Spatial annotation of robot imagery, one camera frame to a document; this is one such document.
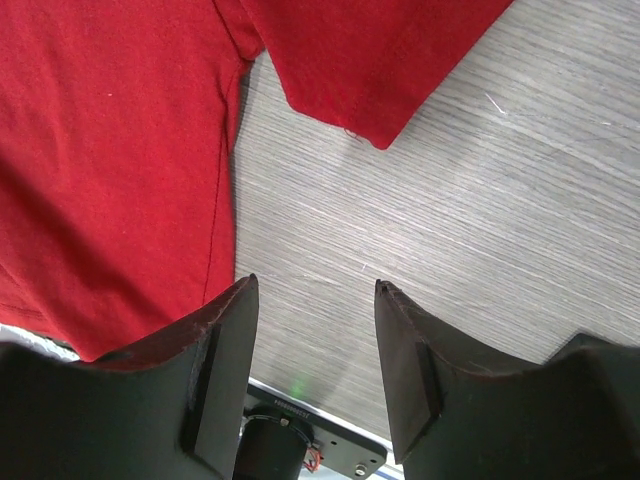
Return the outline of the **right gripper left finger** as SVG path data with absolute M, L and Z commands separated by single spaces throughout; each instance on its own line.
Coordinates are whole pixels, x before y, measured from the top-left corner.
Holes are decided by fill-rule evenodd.
M 229 479 L 259 313 L 255 276 L 87 363 L 1 346 L 5 479 Z

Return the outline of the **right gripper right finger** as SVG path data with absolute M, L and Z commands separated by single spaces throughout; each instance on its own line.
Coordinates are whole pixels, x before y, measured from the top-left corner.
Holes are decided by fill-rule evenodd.
M 409 479 L 635 479 L 639 351 L 574 335 L 535 364 L 388 281 L 374 316 L 391 441 Z

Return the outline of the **red t-shirt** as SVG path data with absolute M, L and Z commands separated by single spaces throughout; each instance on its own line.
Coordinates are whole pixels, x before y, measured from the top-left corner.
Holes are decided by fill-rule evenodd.
M 230 154 L 290 106 L 389 147 L 504 1 L 5 1 L 1 320 L 95 360 L 234 280 Z

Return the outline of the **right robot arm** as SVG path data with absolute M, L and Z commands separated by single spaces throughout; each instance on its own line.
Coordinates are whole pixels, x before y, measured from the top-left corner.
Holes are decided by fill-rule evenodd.
M 389 444 L 253 383 L 248 276 L 91 363 L 1 346 L 5 479 L 635 479 L 639 351 L 579 333 L 542 364 L 500 352 L 388 281 L 375 326 Z

